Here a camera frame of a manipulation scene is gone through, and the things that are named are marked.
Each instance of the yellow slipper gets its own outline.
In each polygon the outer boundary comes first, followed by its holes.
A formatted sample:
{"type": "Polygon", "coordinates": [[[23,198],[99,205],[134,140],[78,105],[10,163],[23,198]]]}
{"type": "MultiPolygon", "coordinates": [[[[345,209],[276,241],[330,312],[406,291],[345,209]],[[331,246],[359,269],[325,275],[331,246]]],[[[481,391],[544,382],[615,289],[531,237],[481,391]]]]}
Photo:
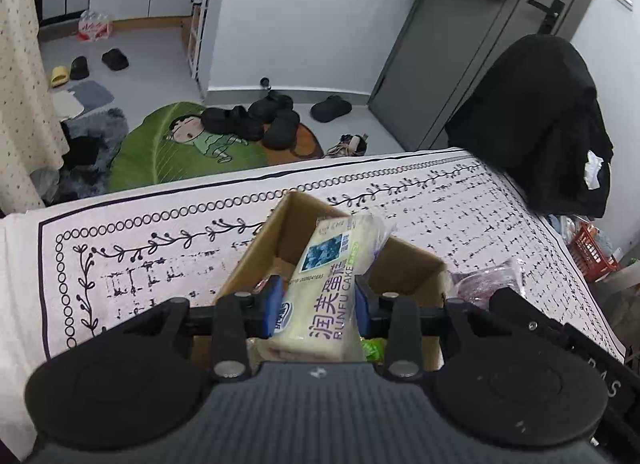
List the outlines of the yellow slipper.
{"type": "Polygon", "coordinates": [[[66,66],[56,66],[51,71],[51,88],[62,86],[69,80],[69,69],[66,66]]]}

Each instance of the orange basket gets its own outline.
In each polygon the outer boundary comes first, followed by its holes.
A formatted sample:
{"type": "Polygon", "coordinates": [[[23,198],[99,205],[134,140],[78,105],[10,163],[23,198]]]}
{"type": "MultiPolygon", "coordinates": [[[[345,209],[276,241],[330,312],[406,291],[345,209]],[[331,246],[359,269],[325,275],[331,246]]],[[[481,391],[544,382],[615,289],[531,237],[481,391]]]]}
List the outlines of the orange basket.
{"type": "Polygon", "coordinates": [[[569,253],[575,265],[588,282],[594,282],[604,275],[618,270],[618,263],[612,259],[608,261],[602,254],[597,242],[593,239],[594,225],[582,224],[569,244],[569,253]]]}

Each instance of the green leaf-shaped rug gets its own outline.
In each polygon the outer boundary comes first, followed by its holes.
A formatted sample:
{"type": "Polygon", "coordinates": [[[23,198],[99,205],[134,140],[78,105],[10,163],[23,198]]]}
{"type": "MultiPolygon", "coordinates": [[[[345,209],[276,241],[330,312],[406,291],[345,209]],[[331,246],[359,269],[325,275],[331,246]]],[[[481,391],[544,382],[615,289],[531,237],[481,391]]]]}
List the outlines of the green leaf-shaped rug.
{"type": "Polygon", "coordinates": [[[177,102],[145,117],[111,164],[109,191],[322,157],[318,140],[302,124],[296,144],[275,152],[260,142],[203,131],[197,117],[202,110],[193,102],[177,102]]]}

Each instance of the polka dot curtain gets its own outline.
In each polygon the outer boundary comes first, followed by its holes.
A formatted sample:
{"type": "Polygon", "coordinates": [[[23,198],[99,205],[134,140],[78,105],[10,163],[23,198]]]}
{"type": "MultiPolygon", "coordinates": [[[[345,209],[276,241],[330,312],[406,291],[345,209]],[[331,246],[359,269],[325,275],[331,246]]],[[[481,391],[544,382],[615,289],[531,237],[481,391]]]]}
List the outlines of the polka dot curtain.
{"type": "Polygon", "coordinates": [[[0,0],[0,209],[44,207],[29,173],[59,169],[68,145],[47,92],[33,0],[0,0]]]}

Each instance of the leaf vine pattern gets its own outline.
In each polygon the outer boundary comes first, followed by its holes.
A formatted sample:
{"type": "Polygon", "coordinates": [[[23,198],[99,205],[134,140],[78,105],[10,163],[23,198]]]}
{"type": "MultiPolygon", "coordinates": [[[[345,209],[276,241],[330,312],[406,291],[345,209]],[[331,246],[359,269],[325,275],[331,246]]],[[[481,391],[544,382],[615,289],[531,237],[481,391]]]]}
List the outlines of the leaf vine pattern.
{"type": "Polygon", "coordinates": [[[100,249],[96,249],[95,247],[91,248],[92,254],[98,254],[104,258],[115,258],[118,263],[124,260],[125,256],[129,257],[130,261],[142,260],[143,256],[148,256],[154,254],[160,247],[166,247],[168,245],[173,245],[174,243],[182,243],[182,247],[184,249],[188,249],[191,247],[193,243],[193,239],[197,237],[208,237],[209,241],[216,240],[218,235],[222,235],[224,233],[229,233],[231,231],[236,231],[239,235],[244,233],[246,230],[250,230],[252,234],[255,236],[264,222],[257,222],[257,224],[247,224],[243,219],[236,219],[235,224],[227,224],[224,220],[213,220],[211,225],[207,225],[204,228],[204,231],[199,231],[197,233],[190,233],[187,230],[182,229],[179,235],[171,235],[170,233],[164,233],[163,235],[158,235],[157,233],[151,233],[151,238],[146,241],[146,245],[140,245],[137,247],[131,247],[129,249],[125,249],[120,245],[114,245],[111,251],[108,251],[104,247],[100,249]]]}
{"type": "Polygon", "coordinates": [[[80,270],[82,271],[82,276],[78,278],[78,284],[82,288],[83,295],[76,294],[76,300],[80,302],[80,310],[84,311],[87,318],[81,318],[80,322],[84,327],[91,330],[91,335],[95,338],[95,330],[98,328],[98,319],[94,318],[94,310],[91,307],[91,301],[89,300],[89,291],[95,287],[94,281],[89,281],[89,271],[95,265],[93,253],[88,253],[86,257],[84,253],[86,253],[88,249],[87,244],[82,245],[74,245],[73,250],[80,256],[80,270]]]}
{"type": "Polygon", "coordinates": [[[407,191],[410,187],[419,187],[421,189],[426,189],[426,187],[431,183],[432,185],[436,183],[436,180],[439,178],[455,178],[460,175],[463,171],[469,171],[469,173],[473,173],[476,168],[481,167],[482,164],[471,164],[469,166],[463,166],[462,164],[456,164],[456,168],[453,171],[434,171],[430,170],[430,177],[420,180],[418,178],[410,179],[405,177],[401,179],[398,185],[390,186],[389,184],[375,184],[371,183],[367,188],[366,192],[361,193],[359,195],[355,195],[354,197],[350,197],[345,193],[340,197],[329,197],[327,198],[328,202],[332,206],[340,206],[341,204],[347,204],[347,207],[350,208],[355,205],[359,208],[362,204],[365,204],[367,201],[374,201],[376,199],[376,195],[378,193],[384,193],[386,195],[398,195],[404,191],[407,191]]]}

